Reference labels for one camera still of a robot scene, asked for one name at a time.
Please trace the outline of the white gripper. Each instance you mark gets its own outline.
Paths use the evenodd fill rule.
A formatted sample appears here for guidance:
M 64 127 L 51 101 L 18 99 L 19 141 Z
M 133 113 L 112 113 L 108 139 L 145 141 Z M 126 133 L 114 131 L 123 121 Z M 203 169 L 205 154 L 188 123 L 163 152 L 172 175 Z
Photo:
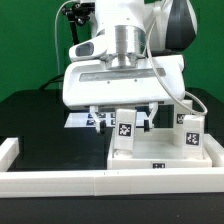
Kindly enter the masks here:
M 89 112 L 96 131 L 105 133 L 106 123 L 99 118 L 97 106 L 149 104 L 144 131 L 154 128 L 158 103 L 172 104 L 172 98 L 159 83 L 148 58 L 139 59 L 134 69 L 107 70 L 100 60 L 71 63 L 64 76 L 63 102 L 70 109 L 91 106 Z

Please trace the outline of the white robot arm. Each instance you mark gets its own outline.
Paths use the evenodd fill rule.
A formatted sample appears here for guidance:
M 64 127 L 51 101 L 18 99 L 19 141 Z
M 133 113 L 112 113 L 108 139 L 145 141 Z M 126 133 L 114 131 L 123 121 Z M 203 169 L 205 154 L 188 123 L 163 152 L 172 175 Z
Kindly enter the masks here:
M 81 0 L 92 23 L 92 38 L 69 49 L 71 64 L 63 102 L 87 107 L 101 132 L 102 108 L 172 104 L 185 96 L 184 59 L 197 33 L 189 0 Z

